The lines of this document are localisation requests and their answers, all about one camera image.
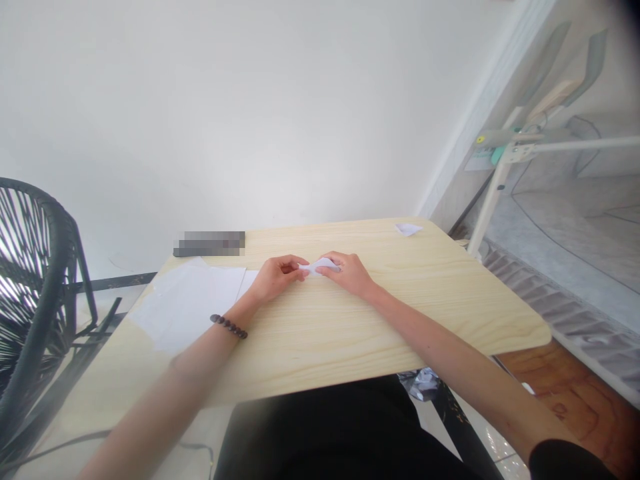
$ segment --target black sleeve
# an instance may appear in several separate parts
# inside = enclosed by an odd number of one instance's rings
[[[533,480],[615,480],[598,457],[564,440],[545,440],[531,452],[529,470]]]

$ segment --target hand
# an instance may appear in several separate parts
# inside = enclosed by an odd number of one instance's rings
[[[276,298],[294,281],[304,281],[309,272],[308,270],[300,270],[298,263],[309,264],[308,261],[295,255],[270,258],[260,268],[260,272],[249,287],[247,295],[262,304]]]
[[[376,282],[371,280],[369,272],[355,253],[346,255],[331,251],[322,257],[330,259],[340,267],[341,271],[334,272],[328,267],[318,267],[316,272],[330,278],[349,293],[364,299],[376,289]]]

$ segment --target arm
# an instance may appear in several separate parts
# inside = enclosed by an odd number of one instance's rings
[[[462,398],[492,424],[522,459],[546,439],[578,440],[534,396],[456,334],[402,303],[377,285],[357,255],[329,252],[341,268],[318,273],[370,303],[411,348]]]
[[[309,264],[293,255],[267,260],[248,292],[224,317],[246,330],[262,305],[295,280],[304,281],[309,272],[298,270],[298,263]],[[227,329],[212,325],[127,412],[78,478],[150,477],[204,406],[238,341]]]

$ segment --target table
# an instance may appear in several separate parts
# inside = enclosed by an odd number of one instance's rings
[[[423,230],[404,237],[395,223],[413,223]],[[330,250],[357,253],[381,286],[486,355],[551,340],[536,312],[438,227],[418,217],[248,231],[243,257],[205,260],[258,269],[269,257],[293,253],[313,262]],[[170,257],[156,278],[188,260]],[[152,288],[153,282],[132,310]],[[78,435],[114,426],[169,360],[168,354],[153,350],[142,329],[124,318],[57,420]],[[236,348],[209,404],[421,367],[424,362],[372,307],[324,277],[308,277],[258,312],[249,338]]]

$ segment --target left hand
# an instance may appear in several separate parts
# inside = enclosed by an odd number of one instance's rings
[[[270,258],[260,268],[247,295],[253,296],[260,303],[266,303],[284,292],[294,281],[304,281],[309,271],[300,270],[299,263],[309,264],[304,258],[295,255]]]

